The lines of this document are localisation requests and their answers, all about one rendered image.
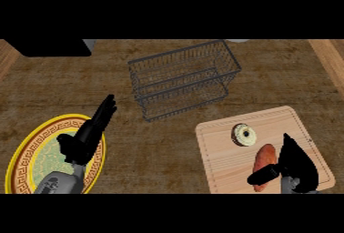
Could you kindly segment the black appliance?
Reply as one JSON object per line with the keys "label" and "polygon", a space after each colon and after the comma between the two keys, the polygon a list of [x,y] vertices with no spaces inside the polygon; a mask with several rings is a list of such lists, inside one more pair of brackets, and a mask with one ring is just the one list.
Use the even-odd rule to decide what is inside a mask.
{"label": "black appliance", "polygon": [[9,39],[24,56],[91,56],[96,39]]}

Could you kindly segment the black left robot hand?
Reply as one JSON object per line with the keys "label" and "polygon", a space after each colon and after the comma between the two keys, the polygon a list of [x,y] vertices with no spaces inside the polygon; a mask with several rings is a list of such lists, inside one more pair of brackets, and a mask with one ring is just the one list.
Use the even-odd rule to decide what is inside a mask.
{"label": "black left robot hand", "polygon": [[65,162],[86,166],[98,151],[98,144],[102,133],[111,122],[113,114],[117,110],[114,95],[108,95],[98,111],[82,125],[74,136],[61,134],[57,138]]}

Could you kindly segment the pale wooden cutting board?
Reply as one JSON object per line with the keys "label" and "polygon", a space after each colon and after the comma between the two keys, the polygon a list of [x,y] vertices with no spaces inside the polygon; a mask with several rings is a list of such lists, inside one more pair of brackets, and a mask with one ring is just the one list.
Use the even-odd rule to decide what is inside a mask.
{"label": "pale wooden cutting board", "polygon": [[[247,124],[256,131],[257,142],[251,147],[240,147],[232,141],[232,128],[240,123]],[[288,134],[296,140],[313,161],[319,172],[318,190],[325,190],[336,185],[334,173],[322,158],[303,121],[290,106],[200,123],[195,132],[213,194],[256,194],[247,178],[253,174],[257,152],[266,144],[272,144],[280,153],[284,134]]]}

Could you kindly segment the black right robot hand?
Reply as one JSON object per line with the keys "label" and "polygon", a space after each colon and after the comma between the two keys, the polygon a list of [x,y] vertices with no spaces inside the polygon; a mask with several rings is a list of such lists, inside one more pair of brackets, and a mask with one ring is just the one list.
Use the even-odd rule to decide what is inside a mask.
{"label": "black right robot hand", "polygon": [[316,177],[319,172],[306,151],[288,134],[284,134],[284,145],[277,156],[277,163],[265,166],[247,178],[247,183],[262,192],[268,183],[278,177]]}

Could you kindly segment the yellow rimmed patterned plate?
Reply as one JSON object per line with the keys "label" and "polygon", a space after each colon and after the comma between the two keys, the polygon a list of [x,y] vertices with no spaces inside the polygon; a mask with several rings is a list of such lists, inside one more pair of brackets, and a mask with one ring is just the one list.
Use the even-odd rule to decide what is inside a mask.
{"label": "yellow rimmed patterned plate", "polygon": [[6,173],[8,194],[31,194],[42,179],[54,172],[73,173],[61,154],[57,137],[76,135],[89,116],[67,114],[46,121],[30,133],[14,153]]}

